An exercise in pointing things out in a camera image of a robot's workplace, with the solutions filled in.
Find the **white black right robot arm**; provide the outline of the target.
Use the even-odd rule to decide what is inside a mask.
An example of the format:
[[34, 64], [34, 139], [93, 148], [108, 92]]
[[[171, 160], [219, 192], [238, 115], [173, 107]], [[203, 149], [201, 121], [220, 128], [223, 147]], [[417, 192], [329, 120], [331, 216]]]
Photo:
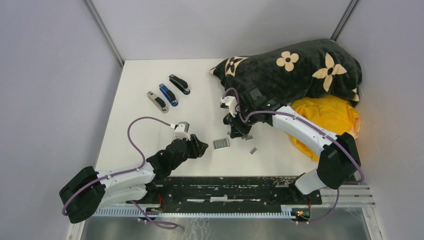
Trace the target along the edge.
[[220, 98], [220, 107], [228, 110], [223, 122], [230, 126], [232, 139], [246, 138], [255, 123], [267, 123], [295, 137], [317, 154], [317, 168], [301, 174], [291, 183], [288, 196], [293, 203], [302, 204], [316, 190], [337, 190], [348, 184], [355, 173], [360, 175], [357, 183], [364, 182], [357, 145], [349, 133], [336, 134], [320, 127], [278, 98], [267, 98], [258, 88], [239, 94], [230, 87]]

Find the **black stapler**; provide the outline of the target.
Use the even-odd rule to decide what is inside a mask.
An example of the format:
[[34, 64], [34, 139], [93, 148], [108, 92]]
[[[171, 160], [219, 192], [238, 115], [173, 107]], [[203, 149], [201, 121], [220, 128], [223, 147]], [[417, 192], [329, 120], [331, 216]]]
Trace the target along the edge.
[[182, 78], [177, 77], [174, 74], [169, 75], [169, 81], [177, 87], [184, 95], [189, 95], [191, 90], [189, 88], [188, 83]]

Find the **blue stapler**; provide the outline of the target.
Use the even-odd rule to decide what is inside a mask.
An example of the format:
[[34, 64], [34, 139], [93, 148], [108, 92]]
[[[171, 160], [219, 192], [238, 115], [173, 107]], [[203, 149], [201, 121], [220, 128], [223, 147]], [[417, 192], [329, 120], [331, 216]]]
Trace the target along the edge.
[[179, 102], [175, 96], [175, 94], [163, 83], [159, 85], [159, 90], [164, 95], [164, 97], [167, 99], [167, 101], [170, 103], [172, 107], [178, 106]]

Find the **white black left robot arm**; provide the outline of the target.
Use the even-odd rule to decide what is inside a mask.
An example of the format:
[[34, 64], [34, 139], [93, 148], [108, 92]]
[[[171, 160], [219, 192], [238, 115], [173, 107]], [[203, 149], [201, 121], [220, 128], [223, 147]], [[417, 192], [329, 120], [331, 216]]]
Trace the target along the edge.
[[158, 195], [155, 182], [170, 176], [186, 160], [202, 157], [208, 147], [191, 134], [189, 140], [174, 139], [140, 164], [106, 171], [84, 167], [59, 191], [62, 214], [76, 224], [103, 207], [138, 200], [152, 203]]

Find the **beige stapler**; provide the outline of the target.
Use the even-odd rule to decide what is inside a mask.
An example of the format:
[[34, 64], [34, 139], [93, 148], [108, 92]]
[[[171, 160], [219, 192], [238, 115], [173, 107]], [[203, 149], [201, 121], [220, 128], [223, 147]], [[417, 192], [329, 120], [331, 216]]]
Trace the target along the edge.
[[148, 99], [160, 110], [161, 113], [168, 113], [169, 108], [162, 98], [154, 94], [152, 91], [148, 91], [146, 95]]

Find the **staple box with staples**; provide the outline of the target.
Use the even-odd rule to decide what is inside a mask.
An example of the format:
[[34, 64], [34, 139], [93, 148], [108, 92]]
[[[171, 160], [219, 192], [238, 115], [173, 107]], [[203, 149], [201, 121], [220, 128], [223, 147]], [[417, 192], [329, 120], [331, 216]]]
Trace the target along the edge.
[[215, 150], [230, 147], [230, 140], [228, 138], [217, 139], [212, 142]]

